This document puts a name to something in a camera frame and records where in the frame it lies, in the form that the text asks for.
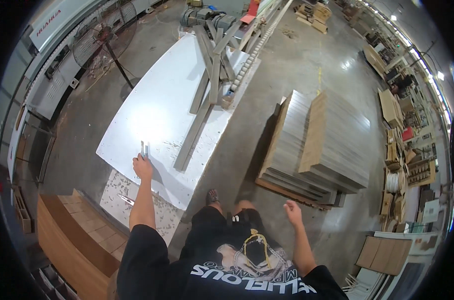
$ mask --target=stack of boards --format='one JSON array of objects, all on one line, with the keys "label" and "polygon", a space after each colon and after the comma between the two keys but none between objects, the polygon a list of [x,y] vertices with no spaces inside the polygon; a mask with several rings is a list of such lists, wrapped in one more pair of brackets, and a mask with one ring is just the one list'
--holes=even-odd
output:
[{"label": "stack of boards", "polygon": [[342,207],[346,194],[368,186],[369,137],[369,120],[338,94],[326,90],[312,100],[294,90],[257,183],[307,204]]}]

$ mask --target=foot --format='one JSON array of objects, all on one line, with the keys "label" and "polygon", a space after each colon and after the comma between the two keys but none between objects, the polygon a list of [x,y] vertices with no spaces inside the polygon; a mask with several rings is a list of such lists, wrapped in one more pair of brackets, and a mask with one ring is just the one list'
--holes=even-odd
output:
[{"label": "foot", "polygon": [[206,202],[206,205],[210,205],[210,204],[213,204],[213,203],[220,204],[219,195],[217,194],[217,190],[216,189],[211,189],[207,193],[207,196],[205,197],[205,202]]}]

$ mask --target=factory aisle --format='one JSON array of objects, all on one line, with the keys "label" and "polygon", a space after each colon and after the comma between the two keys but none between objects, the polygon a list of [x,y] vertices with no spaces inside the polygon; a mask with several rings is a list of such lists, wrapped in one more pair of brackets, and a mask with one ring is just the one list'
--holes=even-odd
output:
[{"label": "factory aisle", "polygon": [[348,26],[335,3],[329,4],[333,15],[328,20],[327,34],[297,21],[293,6],[261,52],[262,63],[212,156],[194,194],[197,201],[191,201],[183,217],[184,224],[177,229],[169,250],[173,254],[179,253],[188,231],[188,221],[204,205],[205,193],[215,188],[224,211],[232,210],[236,199],[251,200],[266,228],[292,255],[293,230],[282,207],[286,198],[260,188],[254,180],[275,126],[275,120],[269,117],[282,96],[288,96],[296,89],[314,98],[318,91],[330,88],[361,110],[371,123],[368,188],[359,194],[348,195],[343,208],[333,208],[329,212],[302,205],[304,224],[317,263],[326,265],[343,286],[345,276],[355,267],[365,235],[380,229],[378,219],[386,151],[377,96],[380,79],[360,55],[366,42]]},{"label": "factory aisle", "polygon": [[[165,2],[160,12],[142,17],[134,39],[119,59],[141,77],[176,42],[174,34],[184,1]],[[293,89],[315,97],[328,87],[344,95],[371,122],[372,161],[370,184],[358,195],[349,195],[345,207],[321,212],[302,206],[303,219],[318,264],[329,267],[343,286],[352,272],[368,231],[379,229],[380,193],[383,185],[385,130],[377,99],[379,81],[359,55],[365,43],[343,19],[335,3],[329,32],[322,34],[296,20],[292,7],[284,15],[263,49],[262,63],[242,102],[219,142],[182,224],[170,244],[172,257],[180,252],[191,216],[204,205],[208,189],[218,189],[224,211],[236,199],[250,199],[263,217],[266,228],[293,251],[293,230],[282,205],[285,198],[253,183],[268,147],[269,120],[282,96]],[[47,166],[41,193],[69,195],[73,188],[99,202],[111,167],[95,154],[110,121],[121,106],[124,84],[115,67],[86,91],[96,79],[84,75],[72,92],[57,124],[57,140]]]}]

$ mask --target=white tabletop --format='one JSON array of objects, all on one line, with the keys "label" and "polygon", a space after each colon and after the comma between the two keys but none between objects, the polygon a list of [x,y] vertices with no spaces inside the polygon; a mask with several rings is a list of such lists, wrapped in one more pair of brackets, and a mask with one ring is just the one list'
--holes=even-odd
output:
[{"label": "white tabletop", "polygon": [[[227,47],[236,73],[248,54]],[[131,181],[140,184],[132,158],[140,141],[149,144],[154,172],[152,190],[165,201],[185,210],[207,163],[238,103],[229,110],[216,106],[201,131],[184,172],[173,165],[195,115],[189,108],[205,64],[196,37],[186,34],[142,77],[120,107],[100,141],[96,153]]]}]

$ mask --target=right hand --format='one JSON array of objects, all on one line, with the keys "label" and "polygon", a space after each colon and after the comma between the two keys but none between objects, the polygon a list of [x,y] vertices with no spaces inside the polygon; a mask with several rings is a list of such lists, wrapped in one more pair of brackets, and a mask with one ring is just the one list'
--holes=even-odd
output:
[{"label": "right hand", "polygon": [[137,157],[132,159],[132,164],[134,165],[135,174],[139,176],[140,180],[152,180],[153,169],[148,158],[142,158],[139,153]]},{"label": "right hand", "polygon": [[302,211],[298,207],[297,203],[292,200],[287,200],[284,204],[285,212],[287,213],[288,220],[294,226],[295,229],[303,228],[302,222]]}]

